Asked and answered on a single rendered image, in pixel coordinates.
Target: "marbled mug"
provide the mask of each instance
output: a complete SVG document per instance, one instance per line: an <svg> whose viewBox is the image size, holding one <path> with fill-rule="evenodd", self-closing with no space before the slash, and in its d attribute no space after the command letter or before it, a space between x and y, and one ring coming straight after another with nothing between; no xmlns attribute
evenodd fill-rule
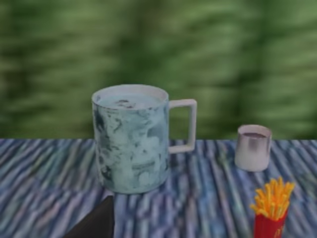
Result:
<svg viewBox="0 0 317 238"><path fill-rule="evenodd" d="M130 104L120 95L155 98L148 105ZM116 97L117 104L104 105ZM197 102L168 100L164 90L141 84L104 88L92 96L96 158L102 185L118 193L143 193L165 182L169 174L169 154L195 148ZM169 146L169 109L189 107L188 144Z"/></svg>

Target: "white cup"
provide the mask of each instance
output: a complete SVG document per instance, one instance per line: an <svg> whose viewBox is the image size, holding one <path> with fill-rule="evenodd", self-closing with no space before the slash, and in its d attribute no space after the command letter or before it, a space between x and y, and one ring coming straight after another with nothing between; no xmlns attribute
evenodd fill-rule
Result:
<svg viewBox="0 0 317 238"><path fill-rule="evenodd" d="M265 170L269 163L271 138L271 130L264 126L240 126L234 159L236 166L251 172Z"/></svg>

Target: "mug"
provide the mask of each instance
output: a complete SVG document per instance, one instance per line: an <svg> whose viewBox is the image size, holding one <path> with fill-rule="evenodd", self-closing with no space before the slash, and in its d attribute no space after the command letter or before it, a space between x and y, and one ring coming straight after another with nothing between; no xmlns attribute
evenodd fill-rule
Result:
<svg viewBox="0 0 317 238"><path fill-rule="evenodd" d="M242 125L235 151L237 167L260 172L268 167L272 132L262 125Z"/></svg>
<svg viewBox="0 0 317 238"><path fill-rule="evenodd" d="M193 99L169 101L163 89L126 84L97 91L92 103L99 180L113 192L157 188L169 174L169 154L195 148L197 102ZM190 108L188 143L169 146L169 110L177 107Z"/></svg>

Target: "purple and blue striped surface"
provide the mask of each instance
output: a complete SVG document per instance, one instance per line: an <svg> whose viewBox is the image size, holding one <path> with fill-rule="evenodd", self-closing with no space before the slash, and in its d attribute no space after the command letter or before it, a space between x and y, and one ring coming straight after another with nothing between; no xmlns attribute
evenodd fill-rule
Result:
<svg viewBox="0 0 317 238"><path fill-rule="evenodd" d="M296 183L283 237L317 237L317 141L273 142L261 173L237 169L234 148L198 140L160 188L116 195L115 237L251 238L255 189L278 176ZM112 194L95 171L90 139L0 140L0 238L62 237Z"/></svg>

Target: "green background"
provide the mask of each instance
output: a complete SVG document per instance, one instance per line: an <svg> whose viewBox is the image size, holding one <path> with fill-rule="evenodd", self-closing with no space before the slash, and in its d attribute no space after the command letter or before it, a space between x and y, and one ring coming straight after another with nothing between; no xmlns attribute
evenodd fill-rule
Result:
<svg viewBox="0 0 317 238"><path fill-rule="evenodd" d="M2 0L0 137L93 137L115 84L198 101L198 138L317 137L316 0ZM171 111L186 138L187 111Z"/></svg>

